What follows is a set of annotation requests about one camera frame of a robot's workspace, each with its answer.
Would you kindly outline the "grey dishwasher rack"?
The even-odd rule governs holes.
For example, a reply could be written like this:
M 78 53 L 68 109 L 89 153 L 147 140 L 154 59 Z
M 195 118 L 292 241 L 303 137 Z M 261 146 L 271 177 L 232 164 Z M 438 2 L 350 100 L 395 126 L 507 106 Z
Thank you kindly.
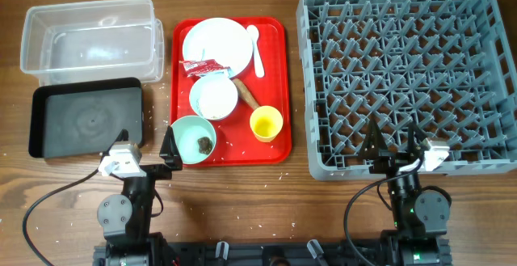
M 375 119 L 388 148 L 415 123 L 444 139 L 446 175 L 516 167 L 516 67 L 497 0 L 300 0 L 309 172 L 367 179 Z

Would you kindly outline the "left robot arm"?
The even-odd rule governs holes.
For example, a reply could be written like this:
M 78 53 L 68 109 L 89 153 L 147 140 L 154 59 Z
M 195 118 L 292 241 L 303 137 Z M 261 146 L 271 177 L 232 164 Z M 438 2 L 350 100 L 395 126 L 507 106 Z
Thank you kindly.
M 99 171 L 123 182 L 120 194 L 110 195 L 98 207 L 97 218 L 103 228 L 106 245 L 96 247 L 93 265 L 179 265 L 179 255 L 160 232 L 150 231 L 153 201 L 162 202 L 155 184 L 172 179 L 174 171 L 183 169 L 175 144 L 173 129 L 166 130 L 159 152 L 162 163 L 141 165 L 138 144 L 129 141 L 128 131 L 121 130 L 112 145 L 103 152 Z

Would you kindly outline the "yellow plastic cup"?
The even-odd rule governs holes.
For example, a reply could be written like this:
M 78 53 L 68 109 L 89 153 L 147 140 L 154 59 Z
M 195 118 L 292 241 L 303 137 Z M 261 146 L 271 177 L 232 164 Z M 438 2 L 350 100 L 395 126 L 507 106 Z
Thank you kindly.
M 261 142 L 271 142 L 280 133 L 284 118 L 280 111 L 272 106 L 258 106 L 250 115 L 250 128 Z

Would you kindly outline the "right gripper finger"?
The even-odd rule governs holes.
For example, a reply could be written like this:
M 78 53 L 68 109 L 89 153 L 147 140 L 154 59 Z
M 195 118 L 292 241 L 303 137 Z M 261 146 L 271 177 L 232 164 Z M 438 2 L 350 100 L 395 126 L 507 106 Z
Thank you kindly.
M 388 155 L 388 147 L 385 139 L 374 120 L 368 122 L 368 131 L 359 150 L 359 158 L 363 160 L 375 160 Z
M 422 154 L 421 144 L 427 138 L 427 134 L 414 122 L 410 122 L 407 137 L 407 152 L 413 157 L 419 157 Z

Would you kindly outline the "large light blue plate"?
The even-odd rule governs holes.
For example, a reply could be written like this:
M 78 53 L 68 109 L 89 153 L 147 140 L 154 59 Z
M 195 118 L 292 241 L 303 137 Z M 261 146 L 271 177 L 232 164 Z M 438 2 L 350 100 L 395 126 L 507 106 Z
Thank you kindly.
M 253 44 L 247 30 L 227 18 L 211 18 L 194 25 L 183 41 L 183 59 L 215 60 L 237 77 L 249 65 Z

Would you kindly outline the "clear plastic waste bin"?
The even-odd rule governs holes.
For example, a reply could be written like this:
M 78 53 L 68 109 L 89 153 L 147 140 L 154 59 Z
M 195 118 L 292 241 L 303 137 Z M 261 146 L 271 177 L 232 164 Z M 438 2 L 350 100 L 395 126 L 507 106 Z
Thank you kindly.
M 164 74 L 165 37 L 152 0 L 102 0 L 34 6 L 20 49 L 22 72 L 40 85 Z

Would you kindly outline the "brown sweet potato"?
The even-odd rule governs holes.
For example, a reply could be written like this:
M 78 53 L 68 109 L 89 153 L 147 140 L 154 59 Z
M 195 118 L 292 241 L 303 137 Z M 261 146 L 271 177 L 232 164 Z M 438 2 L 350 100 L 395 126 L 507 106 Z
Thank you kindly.
M 238 78 L 232 80 L 233 84 L 238 90 L 239 97 L 246 102 L 253 110 L 259 108 L 258 102 L 254 96 L 250 93 L 247 86 Z

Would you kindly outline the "mint green bowl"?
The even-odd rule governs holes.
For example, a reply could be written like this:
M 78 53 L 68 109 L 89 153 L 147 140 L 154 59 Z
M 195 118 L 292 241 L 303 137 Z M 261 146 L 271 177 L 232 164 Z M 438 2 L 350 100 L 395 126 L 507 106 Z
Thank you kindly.
M 216 131 L 213 125 L 200 116 L 184 116 L 171 125 L 175 143 L 184 164 L 194 165 L 203 162 L 209 155 L 201 154 L 197 140 L 209 137 L 213 142 L 212 152 L 216 146 Z

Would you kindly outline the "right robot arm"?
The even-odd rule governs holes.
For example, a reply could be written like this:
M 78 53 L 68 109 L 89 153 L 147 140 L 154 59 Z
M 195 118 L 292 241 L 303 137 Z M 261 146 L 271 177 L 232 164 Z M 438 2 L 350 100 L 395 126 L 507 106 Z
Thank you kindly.
M 451 265 L 448 231 L 452 198 L 437 186 L 423 187 L 421 171 L 433 171 L 449 156 L 443 139 L 427 136 L 414 122 L 407 125 L 407 145 L 402 152 L 389 150 L 374 120 L 359 150 L 369 160 L 372 174 L 385 176 L 394 230 L 384 230 L 376 247 L 377 265 Z

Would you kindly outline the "black food waste tray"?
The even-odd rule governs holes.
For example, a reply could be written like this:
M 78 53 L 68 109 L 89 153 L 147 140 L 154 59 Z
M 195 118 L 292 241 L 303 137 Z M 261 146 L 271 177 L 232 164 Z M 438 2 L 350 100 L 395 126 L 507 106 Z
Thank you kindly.
M 108 150 L 122 130 L 143 144 L 143 90 L 137 78 L 39 87 L 32 96 L 28 153 L 60 158 Z

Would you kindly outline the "red snack wrapper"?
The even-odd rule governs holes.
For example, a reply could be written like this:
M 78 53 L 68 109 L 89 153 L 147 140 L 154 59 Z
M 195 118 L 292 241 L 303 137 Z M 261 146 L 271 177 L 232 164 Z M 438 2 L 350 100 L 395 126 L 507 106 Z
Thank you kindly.
M 183 67 L 184 74 L 187 77 L 200 76 L 225 70 L 225 67 L 220 65 L 213 59 L 202 61 L 181 61 L 180 65 Z

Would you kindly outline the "light blue rice bowl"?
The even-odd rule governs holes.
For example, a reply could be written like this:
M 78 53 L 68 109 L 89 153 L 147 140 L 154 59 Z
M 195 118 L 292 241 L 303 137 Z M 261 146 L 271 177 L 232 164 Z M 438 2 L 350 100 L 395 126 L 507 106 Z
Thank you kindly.
M 222 120 L 236 108 L 238 92 L 226 76 L 214 74 L 195 81 L 189 94 L 192 110 L 207 120 Z

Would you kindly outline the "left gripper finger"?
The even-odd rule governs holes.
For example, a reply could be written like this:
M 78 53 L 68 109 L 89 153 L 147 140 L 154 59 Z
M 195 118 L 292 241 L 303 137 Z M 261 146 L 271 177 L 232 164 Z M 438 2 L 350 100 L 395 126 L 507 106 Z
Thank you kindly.
M 126 129 L 122 129 L 119 135 L 116 137 L 115 141 L 108 148 L 108 152 L 115 150 L 119 146 L 126 145 L 128 143 L 128 131 Z
M 174 132 L 171 126 L 168 126 L 162 141 L 159 156 L 164 160 L 166 165 L 182 165 L 179 149 L 175 143 Z

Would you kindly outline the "white plastic spoon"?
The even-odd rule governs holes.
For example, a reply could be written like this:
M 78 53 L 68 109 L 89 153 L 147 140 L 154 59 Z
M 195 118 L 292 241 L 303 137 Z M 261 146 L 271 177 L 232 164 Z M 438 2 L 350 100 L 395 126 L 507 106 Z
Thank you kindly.
M 265 69 L 263 67 L 262 58 L 259 52 L 258 40 L 259 30 L 255 25 L 249 25 L 246 30 L 252 40 L 253 44 L 253 58 L 254 58 L 254 72 L 257 78 L 263 78 L 265 76 Z

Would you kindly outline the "dark mushroom scrap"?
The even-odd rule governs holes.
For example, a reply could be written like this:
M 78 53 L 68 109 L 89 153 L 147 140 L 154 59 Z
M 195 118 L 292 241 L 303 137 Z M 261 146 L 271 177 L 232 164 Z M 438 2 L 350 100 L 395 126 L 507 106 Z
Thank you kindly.
M 210 155 L 212 153 L 213 142 L 209 137 L 201 137 L 197 142 L 201 154 Z

